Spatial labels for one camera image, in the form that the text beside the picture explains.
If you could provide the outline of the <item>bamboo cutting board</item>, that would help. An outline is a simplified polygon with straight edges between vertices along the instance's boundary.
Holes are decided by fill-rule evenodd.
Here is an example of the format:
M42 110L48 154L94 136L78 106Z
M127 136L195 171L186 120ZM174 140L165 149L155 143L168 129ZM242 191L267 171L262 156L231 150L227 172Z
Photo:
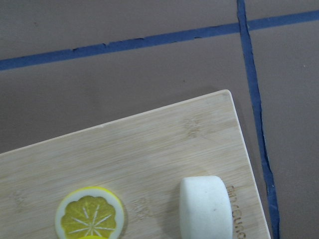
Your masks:
M124 239L178 239L184 177L219 176L236 239L268 239L232 95L222 90L39 142L0 156L0 236L54 239L59 203L89 186L125 209Z

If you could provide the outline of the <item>lemon slice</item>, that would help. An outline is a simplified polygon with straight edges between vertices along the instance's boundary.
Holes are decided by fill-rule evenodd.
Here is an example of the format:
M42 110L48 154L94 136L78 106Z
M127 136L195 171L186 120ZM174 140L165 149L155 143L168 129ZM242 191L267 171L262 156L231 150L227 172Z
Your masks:
M100 237L100 236L97 236L97 235L90 235L90 236L83 236L83 237L80 237L78 239L106 239L106 238Z
M68 194L55 215L60 239L118 239L125 224L120 199L102 187L85 187Z

